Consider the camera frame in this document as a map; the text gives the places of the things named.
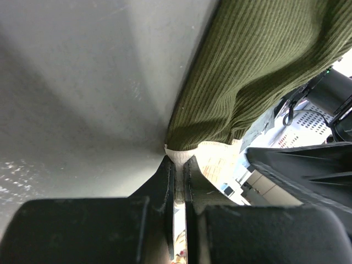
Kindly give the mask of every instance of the white perforated panel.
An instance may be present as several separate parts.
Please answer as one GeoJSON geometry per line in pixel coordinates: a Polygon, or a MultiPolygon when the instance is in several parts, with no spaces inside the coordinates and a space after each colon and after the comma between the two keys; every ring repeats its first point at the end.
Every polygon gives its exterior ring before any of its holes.
{"type": "MultiPolygon", "coordinates": [[[[319,112],[325,116],[327,121],[330,121],[332,118],[330,115],[326,114],[325,112],[321,111],[318,107],[314,105],[310,105],[309,110],[313,110],[316,112],[319,112]]],[[[323,135],[326,130],[329,128],[325,125],[323,118],[314,113],[304,113],[298,120],[297,124],[301,125],[304,128],[308,128],[312,130],[315,133],[319,133],[320,135],[323,135]]]]}
{"type": "MultiPolygon", "coordinates": [[[[327,121],[332,117],[309,103],[304,110],[313,110],[324,115],[327,121]]],[[[285,128],[280,137],[273,143],[272,147],[288,149],[292,147],[303,147],[322,144],[331,134],[323,118],[319,114],[306,112],[295,116],[291,126],[285,128]]]]}

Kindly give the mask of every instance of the black cable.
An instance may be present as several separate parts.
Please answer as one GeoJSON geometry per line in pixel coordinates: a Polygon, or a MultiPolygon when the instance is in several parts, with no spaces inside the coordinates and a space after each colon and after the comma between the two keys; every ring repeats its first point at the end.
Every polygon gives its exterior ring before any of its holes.
{"type": "Polygon", "coordinates": [[[314,110],[293,110],[293,107],[290,107],[289,112],[284,116],[284,119],[282,120],[282,124],[285,127],[288,127],[290,125],[292,125],[293,119],[294,119],[294,113],[314,113],[314,114],[318,114],[319,116],[321,116],[324,120],[324,123],[327,127],[329,127],[329,122],[326,120],[325,116],[317,111],[314,110]]]}

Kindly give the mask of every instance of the green ribbed fabric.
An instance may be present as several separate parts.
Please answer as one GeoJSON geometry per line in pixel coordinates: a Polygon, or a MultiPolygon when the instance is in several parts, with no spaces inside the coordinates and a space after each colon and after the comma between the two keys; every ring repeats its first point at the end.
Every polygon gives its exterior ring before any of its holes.
{"type": "Polygon", "coordinates": [[[166,143],[229,144],[352,46],[350,0],[223,0],[174,109],[166,143]]]}

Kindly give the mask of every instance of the gray surface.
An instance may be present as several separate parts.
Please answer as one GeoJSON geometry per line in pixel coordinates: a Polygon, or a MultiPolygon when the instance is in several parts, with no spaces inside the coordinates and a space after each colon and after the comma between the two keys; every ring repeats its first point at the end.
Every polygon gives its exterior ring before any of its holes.
{"type": "Polygon", "coordinates": [[[28,199],[126,196],[155,172],[215,4],[0,1],[0,234],[28,199]]]}

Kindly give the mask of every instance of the beige fabric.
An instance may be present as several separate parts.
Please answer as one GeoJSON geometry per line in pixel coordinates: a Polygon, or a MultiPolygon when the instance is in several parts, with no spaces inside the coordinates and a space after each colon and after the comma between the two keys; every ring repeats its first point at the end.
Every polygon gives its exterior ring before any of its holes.
{"type": "Polygon", "coordinates": [[[233,140],[231,145],[224,143],[204,141],[197,148],[188,151],[173,151],[167,149],[166,154],[176,165],[175,176],[175,202],[184,202],[183,165],[195,156],[202,174],[216,187],[228,182],[234,173],[240,152],[242,140],[233,140]]]}

